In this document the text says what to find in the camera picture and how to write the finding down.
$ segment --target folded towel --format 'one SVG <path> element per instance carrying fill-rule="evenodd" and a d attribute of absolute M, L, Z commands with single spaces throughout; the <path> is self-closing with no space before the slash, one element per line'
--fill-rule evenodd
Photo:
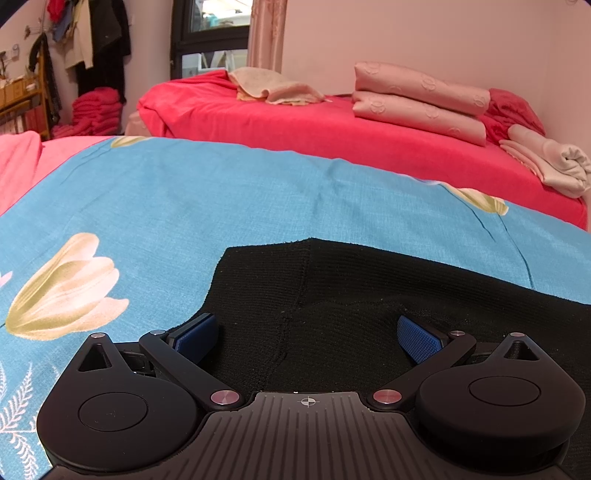
<path fill-rule="evenodd" d="M 92 135 L 92 122 L 87 119 L 77 125 L 56 125 L 51 129 L 51 134 L 53 138 Z"/>
<path fill-rule="evenodd" d="M 404 96 L 469 115 L 486 112 L 491 100 L 488 90 L 447 83 L 389 63 L 359 61 L 355 64 L 355 77 L 355 90 Z"/>
<path fill-rule="evenodd" d="M 510 127 L 509 138 L 529 148 L 565 175 L 587 182 L 591 174 L 591 161 L 575 145 L 559 144 L 521 125 Z"/>
<path fill-rule="evenodd" d="M 121 122 L 119 117 L 102 119 L 92 122 L 92 130 L 95 135 L 110 135 L 119 132 Z"/>
<path fill-rule="evenodd" d="M 272 104 L 308 105 L 324 100 L 310 85 L 294 82 L 273 70 L 241 67 L 228 73 L 238 87 L 238 100 L 260 100 Z"/>
<path fill-rule="evenodd" d="M 353 113 L 361 118 L 447 135 L 482 147 L 486 144 L 484 124 L 461 113 L 397 95 L 371 92 L 355 92 L 353 101 Z"/>
<path fill-rule="evenodd" d="M 513 140 L 501 140 L 501 148 L 528 167 L 544 185 L 554 188 L 569 198 L 579 198 L 589 189 L 588 181 L 581 181 L 556 170 L 546 160 L 526 146 Z"/>
<path fill-rule="evenodd" d="M 485 115 L 505 125 L 507 128 L 518 124 L 531 128 L 541 135 L 545 135 L 544 125 L 533 111 L 530 104 L 520 96 L 491 88 L 491 104 Z"/>
<path fill-rule="evenodd" d="M 99 106 L 108 105 L 119 102 L 119 92 L 114 88 L 110 87 L 99 87 L 94 89 L 92 92 L 87 92 L 84 95 L 80 95 L 72 103 L 73 107 L 89 105 Z"/>
<path fill-rule="evenodd" d="M 74 109 L 74 115 L 105 115 L 108 113 L 121 113 L 121 110 L 123 110 L 123 105 L 119 102 L 108 105 L 98 105 L 96 107 L 82 105 Z"/>
<path fill-rule="evenodd" d="M 81 122 L 82 120 L 84 120 L 85 118 L 91 120 L 92 122 L 101 122 L 101 121 L 105 121 L 105 120 L 117 120 L 120 121 L 121 120 L 121 112 L 115 112 L 115 113 L 97 113 L 97 114 L 92 114 L 92 113 L 78 113 L 76 115 L 72 116 L 72 123 L 76 124 L 78 122 Z"/>

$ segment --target ribbed black surface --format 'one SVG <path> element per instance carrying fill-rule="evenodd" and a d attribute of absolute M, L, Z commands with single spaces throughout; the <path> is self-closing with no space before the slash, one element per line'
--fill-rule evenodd
<path fill-rule="evenodd" d="M 46 480 L 103 479 L 65 474 Z M 557 468 L 521 476 L 469 472 L 436 457 L 404 416 L 366 408 L 356 393 L 260 393 L 208 417 L 176 457 L 121 480 L 567 480 Z"/>

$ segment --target mattress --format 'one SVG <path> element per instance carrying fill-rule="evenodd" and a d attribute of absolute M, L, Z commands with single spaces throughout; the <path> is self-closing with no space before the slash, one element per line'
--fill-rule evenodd
<path fill-rule="evenodd" d="M 542 185 L 527 168 L 487 142 L 355 118 L 350 99 L 307 106 L 236 100 L 225 71 L 153 87 L 138 103 L 153 136 L 293 150 L 473 188 L 587 228 L 587 207 Z"/>

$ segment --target white wall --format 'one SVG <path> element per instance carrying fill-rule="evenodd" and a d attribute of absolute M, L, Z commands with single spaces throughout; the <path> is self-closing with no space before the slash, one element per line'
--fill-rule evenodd
<path fill-rule="evenodd" d="M 170 28 L 173 0 L 124 0 L 131 36 L 131 56 L 125 63 L 127 105 L 123 112 L 123 126 L 129 114 L 136 110 L 138 99 L 157 83 L 170 78 Z M 7 72 L 19 76 L 25 72 L 29 52 L 38 34 L 23 40 L 25 26 L 38 28 L 45 0 L 28 0 L 6 24 L 0 28 L 0 50 L 10 50 L 14 43 L 20 45 L 21 54 L 17 61 L 9 62 Z M 50 26 L 46 15 L 46 28 Z M 56 82 L 60 92 L 64 122 L 72 118 L 72 102 L 78 90 L 73 71 L 64 67 L 61 48 L 50 38 L 50 53 Z"/>
<path fill-rule="evenodd" d="M 290 0 L 282 72 L 324 93 L 350 93 L 355 61 L 387 61 L 453 82 L 511 90 L 538 110 L 563 5 L 564 0 Z"/>
<path fill-rule="evenodd" d="M 154 85 L 170 80 L 173 0 L 124 1 L 129 21 L 133 23 L 129 26 L 131 57 L 125 65 L 125 126 L 129 114 L 137 110 L 140 97 Z"/>
<path fill-rule="evenodd" d="M 591 155 L 591 7 L 583 0 L 557 17 L 541 119 L 549 137 Z"/>

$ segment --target window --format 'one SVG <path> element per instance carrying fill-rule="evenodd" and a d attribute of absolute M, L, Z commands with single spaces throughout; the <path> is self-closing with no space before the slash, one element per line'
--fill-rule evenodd
<path fill-rule="evenodd" d="M 173 79 L 246 66 L 252 0 L 175 0 Z"/>

